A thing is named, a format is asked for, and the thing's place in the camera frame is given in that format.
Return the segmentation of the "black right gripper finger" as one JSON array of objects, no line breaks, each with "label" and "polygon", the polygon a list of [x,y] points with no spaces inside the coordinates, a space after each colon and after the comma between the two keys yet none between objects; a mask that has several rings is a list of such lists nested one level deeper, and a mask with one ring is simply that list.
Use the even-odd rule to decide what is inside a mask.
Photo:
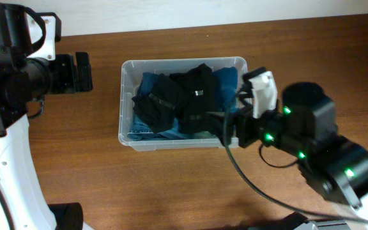
[{"label": "black right gripper finger", "polygon": [[241,76],[241,82],[236,90],[236,108],[253,108],[261,104],[266,97],[267,68],[261,66]]},{"label": "black right gripper finger", "polygon": [[207,130],[215,135],[220,143],[224,146],[232,143],[232,136],[234,134],[234,123],[232,115],[228,115],[226,131],[224,131],[225,112],[207,112],[206,119],[208,122]]}]

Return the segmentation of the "teal blue shirt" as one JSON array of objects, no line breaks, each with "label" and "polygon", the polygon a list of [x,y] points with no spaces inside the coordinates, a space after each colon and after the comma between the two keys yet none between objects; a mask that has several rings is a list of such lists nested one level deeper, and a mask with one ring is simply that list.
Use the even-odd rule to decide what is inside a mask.
[{"label": "teal blue shirt", "polygon": [[236,94],[238,87],[238,71],[235,67],[225,67],[212,72],[217,80],[215,99],[219,112],[224,112],[226,106]]}]

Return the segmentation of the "black garment with tape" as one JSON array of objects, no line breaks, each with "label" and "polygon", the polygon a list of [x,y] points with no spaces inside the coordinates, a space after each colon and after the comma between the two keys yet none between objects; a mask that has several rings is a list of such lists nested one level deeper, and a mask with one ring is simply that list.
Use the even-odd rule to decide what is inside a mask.
[{"label": "black garment with tape", "polygon": [[186,73],[172,73],[169,77],[189,94],[187,103],[176,113],[180,132],[208,131],[206,113],[218,111],[215,99],[217,80],[211,68],[201,64]]}]

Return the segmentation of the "dark green-black garment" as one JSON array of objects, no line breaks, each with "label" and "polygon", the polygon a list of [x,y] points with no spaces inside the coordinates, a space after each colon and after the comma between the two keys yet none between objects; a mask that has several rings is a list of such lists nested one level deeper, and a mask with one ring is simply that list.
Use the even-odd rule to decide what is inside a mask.
[{"label": "dark green-black garment", "polygon": [[143,78],[141,86],[151,89],[132,98],[135,114],[153,133],[172,129],[177,110],[187,103],[189,94],[164,74]]}]

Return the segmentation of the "dark blue jeans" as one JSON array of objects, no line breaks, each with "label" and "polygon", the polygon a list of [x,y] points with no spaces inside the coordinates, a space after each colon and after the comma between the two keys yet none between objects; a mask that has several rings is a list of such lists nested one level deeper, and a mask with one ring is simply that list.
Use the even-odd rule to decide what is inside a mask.
[{"label": "dark blue jeans", "polygon": [[[158,80],[159,75],[150,72],[144,72],[142,74],[142,80],[137,88],[134,99],[143,99],[145,96],[149,96],[154,83]],[[165,141],[165,140],[180,140],[191,139],[191,134],[183,134],[179,132],[179,123],[175,118],[172,128],[160,133],[154,133],[150,127],[143,122],[140,117],[134,112],[132,124],[127,133],[129,139],[133,141]]]}]

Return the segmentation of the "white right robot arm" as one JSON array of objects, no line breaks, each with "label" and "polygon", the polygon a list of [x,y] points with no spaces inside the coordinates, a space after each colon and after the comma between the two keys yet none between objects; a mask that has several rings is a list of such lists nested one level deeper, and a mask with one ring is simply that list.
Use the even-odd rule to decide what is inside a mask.
[{"label": "white right robot arm", "polygon": [[290,154],[308,186],[333,204],[328,220],[368,229],[368,151],[339,134],[335,102],[320,85],[296,82],[278,92],[262,67],[244,74],[232,102],[241,109],[210,113],[225,148],[237,137],[241,148],[258,142]]}]

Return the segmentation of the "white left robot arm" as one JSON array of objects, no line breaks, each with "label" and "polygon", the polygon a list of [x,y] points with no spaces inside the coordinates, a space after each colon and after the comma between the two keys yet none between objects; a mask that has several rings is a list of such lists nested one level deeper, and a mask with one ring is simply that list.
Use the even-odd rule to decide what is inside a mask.
[{"label": "white left robot arm", "polygon": [[0,229],[87,229],[79,203],[48,204],[29,144],[27,105],[93,89],[86,52],[57,54],[61,20],[0,3]]}]

